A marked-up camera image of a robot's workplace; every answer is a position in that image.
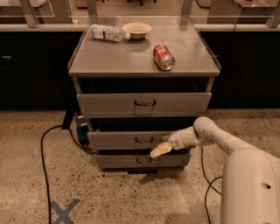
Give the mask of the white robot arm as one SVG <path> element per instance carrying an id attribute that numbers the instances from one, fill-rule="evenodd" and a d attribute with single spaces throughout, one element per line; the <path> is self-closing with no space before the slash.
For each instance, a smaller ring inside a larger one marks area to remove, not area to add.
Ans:
<path id="1" fill-rule="evenodd" d="M 221 186 L 221 224 L 280 224 L 280 159 L 220 129 L 208 117 L 163 137 L 150 156 L 217 144 L 227 153 Z"/>

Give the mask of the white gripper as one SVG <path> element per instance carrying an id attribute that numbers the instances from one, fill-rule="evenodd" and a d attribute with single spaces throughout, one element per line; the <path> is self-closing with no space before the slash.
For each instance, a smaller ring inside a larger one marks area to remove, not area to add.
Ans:
<path id="1" fill-rule="evenodd" d="M 152 158 L 157 158 L 174 150 L 183 150 L 186 148 L 194 148 L 196 146 L 212 145 L 211 140 L 200 137 L 194 130 L 194 127 L 180 129 L 172 132 L 170 135 L 161 137 L 162 143 L 150 152 Z"/>

